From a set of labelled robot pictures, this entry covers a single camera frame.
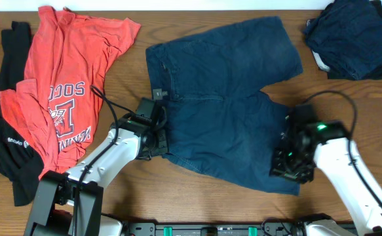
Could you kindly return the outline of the navy blue denim shorts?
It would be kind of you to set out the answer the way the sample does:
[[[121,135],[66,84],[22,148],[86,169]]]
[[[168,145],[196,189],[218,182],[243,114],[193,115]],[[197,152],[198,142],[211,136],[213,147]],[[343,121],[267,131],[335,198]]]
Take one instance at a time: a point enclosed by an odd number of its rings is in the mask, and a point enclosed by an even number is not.
[[[166,108],[171,163],[264,191],[297,195],[269,174],[288,108],[264,87],[303,71],[277,16],[255,18],[147,48],[152,95]]]

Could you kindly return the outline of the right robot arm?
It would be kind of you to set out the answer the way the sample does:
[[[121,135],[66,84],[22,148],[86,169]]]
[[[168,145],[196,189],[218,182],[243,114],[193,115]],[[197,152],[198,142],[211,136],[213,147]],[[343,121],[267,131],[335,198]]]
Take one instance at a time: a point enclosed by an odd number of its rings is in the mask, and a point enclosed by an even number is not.
[[[322,122],[310,104],[286,117],[272,158],[270,174],[304,184],[321,170],[348,210],[357,235],[382,235],[382,188],[373,177],[349,131],[340,121]]]

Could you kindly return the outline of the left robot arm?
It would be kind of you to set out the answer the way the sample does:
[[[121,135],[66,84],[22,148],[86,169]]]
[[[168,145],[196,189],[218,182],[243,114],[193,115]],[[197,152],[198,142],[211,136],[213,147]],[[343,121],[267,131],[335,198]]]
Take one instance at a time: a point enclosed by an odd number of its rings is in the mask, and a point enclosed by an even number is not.
[[[137,110],[115,120],[105,140],[83,161],[39,182],[25,235],[122,235],[123,223],[102,214],[103,194],[133,160],[168,152],[166,108],[141,99]]]

